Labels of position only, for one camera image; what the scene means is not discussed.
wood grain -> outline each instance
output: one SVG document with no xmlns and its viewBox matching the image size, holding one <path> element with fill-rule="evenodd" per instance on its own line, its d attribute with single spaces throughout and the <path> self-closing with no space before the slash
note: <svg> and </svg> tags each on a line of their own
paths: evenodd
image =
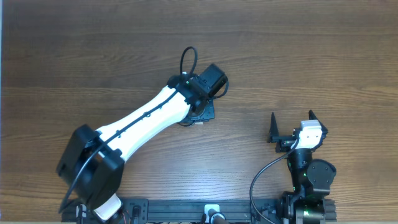
<svg viewBox="0 0 398 224">
<path fill-rule="evenodd" d="M 314 157 L 337 168 L 339 221 L 398 220 L 397 11 L 390 0 L 4 1 L 1 220 L 59 221 L 55 167 L 73 130 L 149 101 L 189 45 L 197 72 L 216 63 L 229 92 L 215 120 L 142 146 L 121 196 L 248 199 L 278 156 L 271 112 L 290 134 L 312 109 L 330 130 Z M 254 195 L 291 187 L 281 162 Z"/>
</svg>

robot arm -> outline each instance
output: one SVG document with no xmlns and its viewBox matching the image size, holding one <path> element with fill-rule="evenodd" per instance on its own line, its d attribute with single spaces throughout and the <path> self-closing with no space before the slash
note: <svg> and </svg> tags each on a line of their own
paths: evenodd
<svg viewBox="0 0 398 224">
<path fill-rule="evenodd" d="M 194 74 L 193 69 L 189 74 L 172 76 L 154 99 L 125 118 L 96 131 L 87 125 L 75 130 L 57 166 L 58 175 L 70 186 L 60 212 L 67 207 L 67 198 L 74 190 L 78 200 L 93 210 L 100 221 L 118 223 L 123 205 L 116 191 L 124 163 L 168 126 L 192 125 L 214 118 L 212 101 L 225 84 L 222 95 L 226 93 L 228 79 L 214 64 L 201 75 Z"/>
</svg>

tabletop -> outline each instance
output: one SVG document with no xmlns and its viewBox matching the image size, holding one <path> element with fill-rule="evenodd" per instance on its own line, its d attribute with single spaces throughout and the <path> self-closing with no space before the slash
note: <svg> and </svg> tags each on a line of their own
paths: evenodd
<svg viewBox="0 0 398 224">
<path fill-rule="evenodd" d="M 338 220 L 398 220 L 397 11 L 390 0 L 4 1 L 1 220 L 59 221 L 67 185 L 55 168 L 72 132 L 151 100 L 189 45 L 196 72 L 216 63 L 229 91 L 214 120 L 143 145 L 118 195 L 247 200 L 280 156 L 266 141 L 271 113 L 291 134 L 313 110 L 329 129 L 313 156 L 336 166 Z M 280 162 L 254 196 L 284 190 Z"/>
</svg>

